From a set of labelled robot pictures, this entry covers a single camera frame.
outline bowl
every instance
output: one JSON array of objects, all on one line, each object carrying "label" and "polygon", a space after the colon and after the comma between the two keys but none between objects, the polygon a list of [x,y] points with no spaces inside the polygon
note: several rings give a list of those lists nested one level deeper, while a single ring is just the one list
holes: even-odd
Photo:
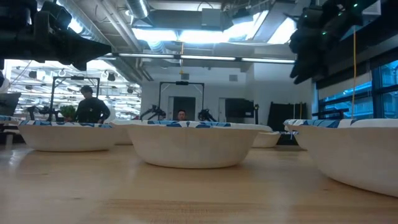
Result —
[{"label": "bowl", "polygon": [[131,121],[113,120],[109,123],[113,127],[113,135],[115,137],[115,145],[130,146],[132,142],[124,125],[131,124]]},{"label": "bowl", "polygon": [[306,139],[308,153],[325,175],[361,189],[398,197],[398,121],[350,120],[350,125],[347,121],[334,121],[338,124],[334,128],[294,128]]},{"label": "bowl", "polygon": [[12,116],[0,115],[0,124],[18,124],[18,118]]},{"label": "bowl", "polygon": [[114,145],[108,124],[21,121],[18,129],[26,144],[37,151],[100,151]]},{"label": "bowl", "polygon": [[134,121],[126,125],[144,161],[165,167],[206,169],[243,161],[261,126],[194,121]]},{"label": "bowl", "polygon": [[280,138],[279,132],[273,133],[259,133],[254,140],[252,147],[267,148],[275,147]]}]

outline desk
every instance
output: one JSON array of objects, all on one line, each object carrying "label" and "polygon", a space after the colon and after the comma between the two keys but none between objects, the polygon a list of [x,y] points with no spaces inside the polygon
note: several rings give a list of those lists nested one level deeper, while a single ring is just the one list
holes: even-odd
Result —
[{"label": "desk", "polygon": [[104,152],[0,151],[0,223],[398,223],[398,198],[322,175],[295,146],[185,170]]}]

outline green plant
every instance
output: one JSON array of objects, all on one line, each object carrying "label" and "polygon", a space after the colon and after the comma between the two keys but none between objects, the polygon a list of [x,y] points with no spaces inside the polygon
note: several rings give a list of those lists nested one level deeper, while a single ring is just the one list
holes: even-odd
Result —
[{"label": "green plant", "polygon": [[60,107],[60,112],[61,112],[61,114],[62,114],[62,116],[64,118],[74,118],[75,117],[75,113],[76,113],[76,109],[72,105],[61,106]]}]

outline person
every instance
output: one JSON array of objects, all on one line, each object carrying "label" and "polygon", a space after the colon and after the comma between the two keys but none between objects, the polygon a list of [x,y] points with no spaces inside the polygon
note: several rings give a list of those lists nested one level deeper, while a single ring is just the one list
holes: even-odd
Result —
[{"label": "person", "polygon": [[85,99],[80,101],[74,120],[80,123],[103,124],[111,115],[104,101],[99,100],[97,97],[93,97],[93,89],[88,85],[83,86],[80,93]]},{"label": "person", "polygon": [[178,121],[186,121],[186,118],[185,118],[186,113],[187,112],[185,112],[185,110],[179,110],[178,116],[177,116]]}]

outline white wall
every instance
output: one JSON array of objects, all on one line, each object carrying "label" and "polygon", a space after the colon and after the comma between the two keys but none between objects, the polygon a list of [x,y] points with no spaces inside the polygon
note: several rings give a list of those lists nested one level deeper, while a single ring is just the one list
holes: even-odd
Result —
[{"label": "white wall", "polygon": [[[205,83],[204,108],[218,119],[220,98],[245,98],[259,104],[259,123],[267,124],[269,107],[274,103],[307,103],[309,118],[311,117],[313,90],[311,81],[299,85],[293,84],[289,77],[292,65],[258,63],[251,66],[247,73],[241,73],[235,68],[184,68],[190,74],[189,82]],[[180,68],[153,68],[148,72],[155,82],[142,85],[141,110],[157,105],[159,100],[159,82],[175,82],[180,80]],[[229,82],[229,75],[238,75],[238,82]],[[170,85],[162,93],[161,108],[167,111],[169,96],[187,96],[197,98],[197,108],[201,108],[201,94],[194,86]],[[247,123],[254,123],[254,119],[246,119]]]},{"label": "white wall", "polygon": [[[148,69],[150,75],[155,79],[154,82],[142,84],[141,111],[144,112],[151,105],[159,103],[159,83],[180,81],[180,68],[169,67],[168,69],[152,68]],[[189,82],[205,84],[204,109],[209,109],[210,113],[218,119],[218,107],[220,98],[245,98],[246,74],[241,73],[237,68],[184,68],[185,73],[190,74]],[[229,75],[238,75],[238,82],[230,82]],[[177,86],[163,84],[160,107],[167,112],[170,96],[186,96],[196,98],[196,114],[201,110],[201,86]]]},{"label": "white wall", "polygon": [[271,102],[307,103],[308,117],[311,117],[311,81],[294,85],[289,77],[292,68],[293,65],[257,63],[249,69],[246,96],[259,104],[259,124],[267,124]]}]

